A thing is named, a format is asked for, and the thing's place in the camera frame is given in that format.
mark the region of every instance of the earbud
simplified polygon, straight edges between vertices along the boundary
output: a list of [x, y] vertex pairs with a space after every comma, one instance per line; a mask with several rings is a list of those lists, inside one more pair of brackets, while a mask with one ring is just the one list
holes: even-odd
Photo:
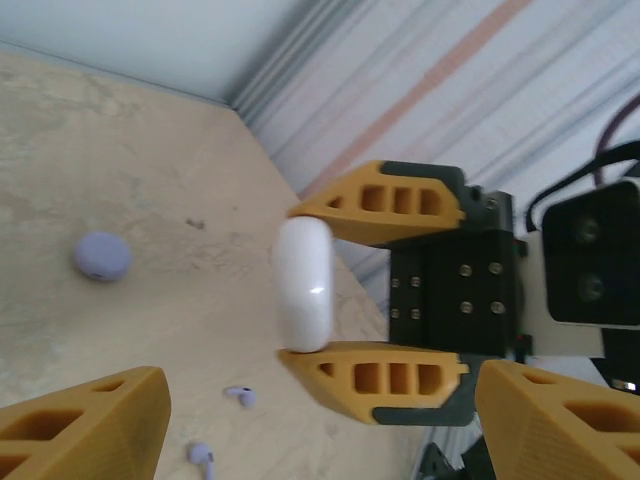
[[189, 446], [189, 461], [194, 465], [205, 465], [204, 480], [213, 480], [213, 452], [206, 443], [194, 443]]
[[256, 403], [256, 393], [249, 387], [229, 387], [224, 394], [228, 397], [237, 396], [243, 407], [252, 407]]

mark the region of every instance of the rectangular hole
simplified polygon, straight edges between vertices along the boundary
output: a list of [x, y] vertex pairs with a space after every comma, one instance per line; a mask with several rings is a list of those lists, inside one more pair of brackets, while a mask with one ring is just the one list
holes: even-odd
[[358, 393], [380, 393], [380, 365], [377, 363], [355, 365], [353, 386]]
[[75, 422], [81, 410], [42, 410], [18, 419], [0, 432], [0, 440], [53, 440]]
[[0, 479], [6, 478], [11, 472], [18, 468], [28, 457], [15, 455], [0, 456]]
[[384, 211], [384, 187], [367, 185], [362, 189], [360, 206], [369, 212]]
[[440, 195], [433, 190], [420, 190], [420, 214], [439, 215]]
[[122, 380], [116, 380], [111, 383], [107, 383], [106, 385], [102, 385], [100, 387], [94, 388], [93, 392], [113, 392], [120, 388], [120, 386], [124, 383]]
[[342, 208], [343, 204], [344, 204], [343, 197], [336, 197], [327, 203], [327, 205], [331, 208]]
[[406, 363], [389, 364], [389, 386], [391, 393], [397, 395], [409, 393], [409, 365]]
[[411, 213], [411, 189], [395, 189], [393, 192], [393, 211], [396, 213]]
[[538, 375], [536, 373], [525, 372], [522, 374], [522, 376], [529, 380], [531, 383], [537, 383], [538, 385], [554, 385], [556, 383], [553, 380], [545, 378], [542, 375]]
[[640, 465], [640, 448], [635, 448], [635, 449], [625, 449], [625, 448], [623, 448], [622, 451], [624, 453], [626, 453], [627, 455], [629, 455], [631, 457], [631, 460], [633, 460], [638, 465]]
[[418, 365], [418, 393], [432, 395], [442, 385], [442, 368], [439, 365]]
[[598, 432], [640, 433], [640, 414], [603, 402], [569, 402], [564, 407]]
[[335, 365], [333, 363], [321, 363], [318, 368], [330, 377], [333, 377], [336, 374]]

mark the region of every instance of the white wall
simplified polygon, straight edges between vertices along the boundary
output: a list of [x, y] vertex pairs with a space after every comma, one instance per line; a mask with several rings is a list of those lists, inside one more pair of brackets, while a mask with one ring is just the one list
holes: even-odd
[[224, 100], [310, 6], [308, 0], [3, 0], [0, 41]]

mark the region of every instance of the camera lens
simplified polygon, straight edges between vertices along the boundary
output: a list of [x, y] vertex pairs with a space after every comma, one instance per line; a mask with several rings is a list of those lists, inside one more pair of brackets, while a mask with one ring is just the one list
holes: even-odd
[[585, 273], [578, 282], [578, 294], [583, 302], [595, 302], [604, 295], [604, 283], [594, 273]]
[[585, 215], [578, 220], [575, 232], [579, 243], [592, 243], [600, 235], [600, 225], [592, 216]]

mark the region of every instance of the black cable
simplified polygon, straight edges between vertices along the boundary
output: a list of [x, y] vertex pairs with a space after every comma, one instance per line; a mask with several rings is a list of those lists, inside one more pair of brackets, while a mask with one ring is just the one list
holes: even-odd
[[549, 195], [552, 195], [557, 191], [568, 187], [572, 183], [580, 180], [582, 177], [589, 175], [590, 173], [597, 171], [598, 169], [602, 169], [608, 165], [613, 165], [615, 163], [638, 159], [640, 159], [640, 141], [624, 143], [596, 155], [593, 160], [587, 162], [585, 165], [580, 167], [575, 172], [569, 174], [558, 183], [552, 185], [546, 190], [543, 190], [533, 199], [533, 201], [529, 204], [529, 208], [527, 209], [527, 232], [533, 232], [537, 230], [535, 224], [533, 223], [533, 209], [538, 203], [540, 203], [540, 201], [544, 200]]
[[[611, 143], [611, 139], [613, 135], [616, 133], [622, 122], [635, 112], [638, 107], [640, 107], [640, 93], [638, 93], [635, 97], [629, 100], [626, 105], [624, 105], [618, 112], [613, 116], [613, 118], [609, 121], [605, 129], [602, 131], [600, 135], [600, 139], [596, 144], [596, 150], [594, 155], [599, 155], [603, 151], [605, 151], [609, 147], [609, 143]], [[598, 168], [593, 172], [593, 182], [596, 187], [599, 187], [604, 183], [604, 177], [602, 173], [602, 168]]]

